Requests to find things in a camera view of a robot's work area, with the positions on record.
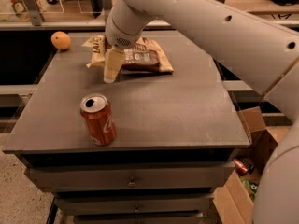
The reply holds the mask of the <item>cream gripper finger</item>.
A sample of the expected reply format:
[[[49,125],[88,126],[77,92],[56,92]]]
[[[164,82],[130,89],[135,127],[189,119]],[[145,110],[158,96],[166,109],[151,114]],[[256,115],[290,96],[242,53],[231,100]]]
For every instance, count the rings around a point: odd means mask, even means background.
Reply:
[[[105,54],[104,82],[113,83],[125,61],[123,49],[112,47]]]

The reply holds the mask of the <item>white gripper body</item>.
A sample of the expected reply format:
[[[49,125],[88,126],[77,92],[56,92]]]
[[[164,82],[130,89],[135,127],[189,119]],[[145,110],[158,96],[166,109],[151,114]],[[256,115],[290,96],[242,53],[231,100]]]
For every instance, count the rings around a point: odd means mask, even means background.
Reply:
[[[129,7],[123,0],[117,0],[107,18],[106,39],[118,49],[132,48],[143,29],[153,20],[153,16]]]

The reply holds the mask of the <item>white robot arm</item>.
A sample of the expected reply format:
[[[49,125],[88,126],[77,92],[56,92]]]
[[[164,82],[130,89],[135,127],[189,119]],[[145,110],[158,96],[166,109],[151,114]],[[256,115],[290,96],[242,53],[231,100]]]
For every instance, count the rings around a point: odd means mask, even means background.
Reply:
[[[292,122],[265,165],[251,223],[299,224],[299,35],[215,0],[117,0],[107,40],[130,48],[156,18],[236,72]]]

